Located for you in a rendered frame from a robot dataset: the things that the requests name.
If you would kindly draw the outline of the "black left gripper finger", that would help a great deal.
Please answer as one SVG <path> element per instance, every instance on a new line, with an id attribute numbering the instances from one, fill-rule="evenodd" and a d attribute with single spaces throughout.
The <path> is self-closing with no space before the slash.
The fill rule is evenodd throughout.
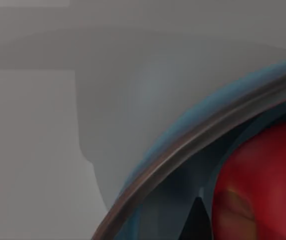
<path id="1" fill-rule="evenodd" d="M 200 197 L 193 202 L 179 240 L 212 240 L 211 222 Z"/>

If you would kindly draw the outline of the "blue bowl with brown rim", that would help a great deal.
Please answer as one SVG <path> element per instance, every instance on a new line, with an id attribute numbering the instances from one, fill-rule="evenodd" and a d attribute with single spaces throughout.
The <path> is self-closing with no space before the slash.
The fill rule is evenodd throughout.
<path id="1" fill-rule="evenodd" d="M 173 214 L 186 215 L 190 203 L 205 187 L 211 200 L 214 176 L 225 155 L 264 126 L 286 113 L 286 62 L 271 65 L 234 81 L 184 113 L 129 176 L 91 240 L 139 240 L 146 197 L 174 193 L 166 179 L 180 180 L 182 195 L 161 204 Z"/>

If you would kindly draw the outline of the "red apple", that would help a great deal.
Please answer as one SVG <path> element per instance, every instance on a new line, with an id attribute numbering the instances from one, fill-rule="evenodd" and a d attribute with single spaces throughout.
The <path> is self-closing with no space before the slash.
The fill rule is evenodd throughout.
<path id="1" fill-rule="evenodd" d="M 227 158 L 214 190 L 212 229 L 214 240 L 286 240 L 286 122 Z"/>

